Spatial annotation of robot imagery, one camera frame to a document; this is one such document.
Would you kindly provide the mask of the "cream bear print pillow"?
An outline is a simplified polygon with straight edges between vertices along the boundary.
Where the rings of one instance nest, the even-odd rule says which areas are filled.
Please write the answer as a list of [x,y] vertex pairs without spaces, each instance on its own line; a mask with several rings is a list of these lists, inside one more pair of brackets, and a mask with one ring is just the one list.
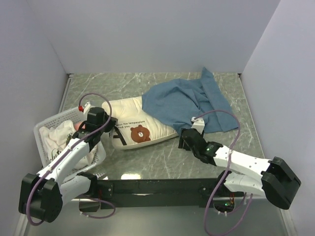
[[177,132],[142,110],[142,97],[103,102],[102,108],[109,111],[116,125],[109,137],[115,149],[142,148],[177,137]]

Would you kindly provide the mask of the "blue fabric pillowcase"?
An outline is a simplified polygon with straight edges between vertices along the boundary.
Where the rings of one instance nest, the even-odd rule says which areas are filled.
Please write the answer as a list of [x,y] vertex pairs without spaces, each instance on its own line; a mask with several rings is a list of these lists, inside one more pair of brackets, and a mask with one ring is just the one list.
[[173,79],[157,84],[142,95],[142,110],[177,133],[191,127],[191,118],[203,116],[205,132],[227,132],[238,127],[231,106],[214,79],[212,72],[202,69],[201,78]]

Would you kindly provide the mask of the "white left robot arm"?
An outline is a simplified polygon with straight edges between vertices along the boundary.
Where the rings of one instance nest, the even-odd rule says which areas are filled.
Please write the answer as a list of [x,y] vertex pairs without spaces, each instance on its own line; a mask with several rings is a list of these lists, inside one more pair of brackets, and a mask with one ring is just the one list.
[[103,108],[90,108],[86,121],[55,160],[37,174],[24,176],[18,210],[31,225],[53,222],[64,205],[81,195],[99,201],[97,177],[88,170],[106,157],[100,139],[115,125],[111,115]]

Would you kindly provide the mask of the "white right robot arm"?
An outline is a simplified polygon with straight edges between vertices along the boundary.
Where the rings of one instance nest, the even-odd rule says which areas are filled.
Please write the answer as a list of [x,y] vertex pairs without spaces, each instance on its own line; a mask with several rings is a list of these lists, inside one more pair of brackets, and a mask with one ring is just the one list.
[[265,197],[278,208],[290,208],[301,180],[283,159],[261,159],[207,142],[192,128],[183,130],[181,139],[201,162],[229,169],[226,177],[216,184],[221,196],[244,192]]

